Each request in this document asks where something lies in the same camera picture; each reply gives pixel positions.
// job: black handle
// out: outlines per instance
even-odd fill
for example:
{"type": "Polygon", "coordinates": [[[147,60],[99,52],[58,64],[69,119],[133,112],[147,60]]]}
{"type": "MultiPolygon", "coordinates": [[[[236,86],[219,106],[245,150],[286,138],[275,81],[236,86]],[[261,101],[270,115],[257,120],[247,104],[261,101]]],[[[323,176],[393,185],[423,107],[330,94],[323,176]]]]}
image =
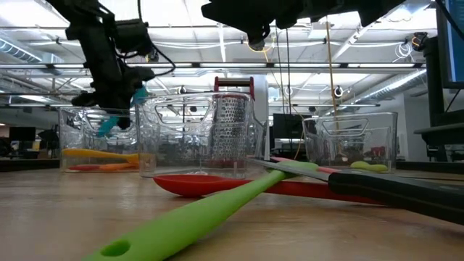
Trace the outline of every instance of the black handle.
{"type": "Polygon", "coordinates": [[[337,194],[363,196],[393,207],[464,225],[464,186],[453,186],[388,174],[343,170],[328,177],[337,194]]]}

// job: table surface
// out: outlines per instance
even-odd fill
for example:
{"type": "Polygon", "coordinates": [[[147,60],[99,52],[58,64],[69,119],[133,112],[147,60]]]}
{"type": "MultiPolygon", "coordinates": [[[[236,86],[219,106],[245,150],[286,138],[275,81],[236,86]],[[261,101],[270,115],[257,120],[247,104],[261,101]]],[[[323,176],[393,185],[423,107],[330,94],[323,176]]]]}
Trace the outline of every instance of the table surface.
{"type": "MultiPolygon", "coordinates": [[[[460,175],[402,175],[464,184],[460,175]]],[[[192,201],[136,173],[0,173],[0,260],[80,260],[192,201]]],[[[261,194],[170,260],[464,260],[464,226],[388,207],[261,194]]]]}

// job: green spatula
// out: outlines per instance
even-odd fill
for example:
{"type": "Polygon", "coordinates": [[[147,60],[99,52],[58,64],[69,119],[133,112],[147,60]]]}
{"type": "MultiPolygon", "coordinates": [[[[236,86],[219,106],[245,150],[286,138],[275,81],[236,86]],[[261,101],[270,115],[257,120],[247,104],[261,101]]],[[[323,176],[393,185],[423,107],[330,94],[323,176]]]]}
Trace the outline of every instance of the green spatula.
{"type": "MultiPolygon", "coordinates": [[[[318,167],[307,162],[279,164],[311,170],[318,167]]],[[[292,177],[291,174],[272,170],[265,177],[238,188],[179,207],[125,234],[84,260],[164,260],[207,235],[240,207],[272,185],[292,177]]]]}

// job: clear plastic container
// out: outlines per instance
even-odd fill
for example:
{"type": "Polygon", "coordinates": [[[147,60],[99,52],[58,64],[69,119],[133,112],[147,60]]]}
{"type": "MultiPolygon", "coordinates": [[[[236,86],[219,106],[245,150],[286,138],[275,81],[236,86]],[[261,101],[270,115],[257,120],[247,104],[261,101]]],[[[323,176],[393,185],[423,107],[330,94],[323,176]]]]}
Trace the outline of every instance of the clear plastic container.
{"type": "Polygon", "coordinates": [[[112,109],[63,107],[59,111],[61,171],[64,172],[138,172],[136,114],[112,109]],[[117,125],[105,131],[102,125],[111,118],[125,117],[130,127],[117,125]]]}
{"type": "Polygon", "coordinates": [[[363,161],[385,165],[387,172],[394,172],[397,116],[396,112],[379,112],[305,119],[308,161],[333,168],[363,161]]]}
{"type": "Polygon", "coordinates": [[[267,122],[255,119],[249,94],[152,97],[137,111],[140,153],[156,155],[140,166],[143,177],[201,173],[245,178],[244,159],[263,158],[267,122]]]}

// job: wooden table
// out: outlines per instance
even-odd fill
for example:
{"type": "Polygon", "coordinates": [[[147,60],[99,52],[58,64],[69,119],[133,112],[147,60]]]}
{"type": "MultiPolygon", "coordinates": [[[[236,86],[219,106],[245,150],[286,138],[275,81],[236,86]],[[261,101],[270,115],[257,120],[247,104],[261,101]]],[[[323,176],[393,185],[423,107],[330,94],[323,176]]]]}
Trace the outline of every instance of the wooden table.
{"type": "MultiPolygon", "coordinates": [[[[1,173],[0,260],[80,260],[192,200],[135,173],[1,173]]],[[[387,207],[262,194],[170,260],[464,260],[464,226],[387,207]]]]}

